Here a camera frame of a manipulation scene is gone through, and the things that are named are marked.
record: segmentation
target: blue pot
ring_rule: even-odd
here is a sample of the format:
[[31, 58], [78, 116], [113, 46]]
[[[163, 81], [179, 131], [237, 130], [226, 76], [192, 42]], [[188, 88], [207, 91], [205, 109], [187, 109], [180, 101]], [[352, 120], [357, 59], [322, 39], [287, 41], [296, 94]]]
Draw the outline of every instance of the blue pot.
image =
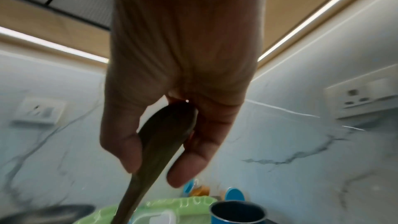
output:
[[265, 224], [267, 211], [248, 201], [218, 201], [210, 205], [211, 224]]

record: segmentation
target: wooden spoon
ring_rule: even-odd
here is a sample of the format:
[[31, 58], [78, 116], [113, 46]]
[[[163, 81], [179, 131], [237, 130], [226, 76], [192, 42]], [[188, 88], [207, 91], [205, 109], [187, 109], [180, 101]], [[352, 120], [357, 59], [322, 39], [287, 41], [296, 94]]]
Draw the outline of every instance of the wooden spoon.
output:
[[179, 102], [162, 108], [144, 124], [138, 133], [143, 145], [142, 164], [131, 177], [111, 224], [129, 222], [146, 192], [193, 131], [196, 114], [192, 104]]

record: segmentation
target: white light strip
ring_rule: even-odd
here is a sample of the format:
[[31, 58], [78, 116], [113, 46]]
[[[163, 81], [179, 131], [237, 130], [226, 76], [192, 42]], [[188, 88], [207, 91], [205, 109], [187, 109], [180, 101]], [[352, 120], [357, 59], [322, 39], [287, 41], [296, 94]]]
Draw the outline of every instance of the white light strip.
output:
[[258, 58], [258, 61], [264, 59], [267, 57], [270, 53], [275, 51], [278, 47], [280, 47], [283, 43], [288, 41], [291, 37], [296, 35], [300, 30], [308, 26], [312, 21], [317, 19], [319, 16], [321, 16], [324, 12], [326, 12], [328, 9], [330, 9], [332, 6], [334, 6], [337, 2], [340, 0], [331, 0], [329, 1], [326, 5], [324, 5], [322, 8], [320, 8], [317, 12], [315, 12], [311, 17], [306, 19], [303, 23], [301, 23], [298, 27], [296, 27], [293, 31], [291, 31], [288, 35], [286, 35], [283, 39], [281, 39], [278, 43], [273, 45], [270, 49], [268, 49], [263, 55], [261, 55]]
[[86, 52], [83, 52], [80, 50], [76, 50], [76, 49], [73, 49], [73, 48], [70, 48], [67, 46], [62, 46], [62, 45], [59, 45], [59, 44], [56, 44], [53, 42], [49, 42], [44, 39], [39, 39], [39, 38], [30, 36], [27, 34], [23, 34], [20, 32], [16, 32], [16, 31], [4, 28], [4, 27], [0, 27], [0, 34], [7, 35], [7, 36], [17, 38], [17, 39], [22, 39], [25, 41], [29, 41], [29, 42], [32, 42], [32, 43], [35, 43], [38, 45], [46, 46], [46, 47], [49, 47], [49, 48], [52, 48], [55, 50], [59, 50], [59, 51], [62, 51], [62, 52], [68, 53], [68, 54], [74, 54], [74, 55], [81, 56], [81, 57], [91, 59], [94, 61], [108, 63], [108, 59], [105, 57], [101, 57], [101, 56], [94, 55], [94, 54], [89, 54], [89, 53], [86, 53]]

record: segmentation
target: switch plate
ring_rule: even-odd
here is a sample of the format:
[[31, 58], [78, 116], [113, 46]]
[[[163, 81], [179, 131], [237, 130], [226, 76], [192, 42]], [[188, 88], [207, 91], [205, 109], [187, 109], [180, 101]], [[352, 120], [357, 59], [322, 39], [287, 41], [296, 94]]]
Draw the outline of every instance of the switch plate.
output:
[[54, 125], [60, 119], [66, 102], [39, 97], [26, 97], [15, 112], [13, 121]]
[[398, 65], [392, 65], [325, 89], [336, 119], [398, 107]]

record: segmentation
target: white outlet plate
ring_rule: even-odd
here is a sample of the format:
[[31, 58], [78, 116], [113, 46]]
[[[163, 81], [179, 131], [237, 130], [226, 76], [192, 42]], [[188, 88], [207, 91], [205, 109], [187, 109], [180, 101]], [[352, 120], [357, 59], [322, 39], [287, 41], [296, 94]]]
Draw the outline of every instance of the white outlet plate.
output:
[[[379, 88], [380, 90], [375, 88], [380, 87], [378, 83], [386, 83], [386, 80], [388, 84], [384, 85], [385, 88]], [[339, 119], [397, 108], [398, 96], [380, 99], [380, 95], [394, 94], [396, 91], [398, 91], [397, 64], [328, 87], [325, 89], [325, 97], [333, 117]]]
[[15, 112], [13, 121], [54, 125], [65, 109], [66, 102], [39, 97], [26, 97]]

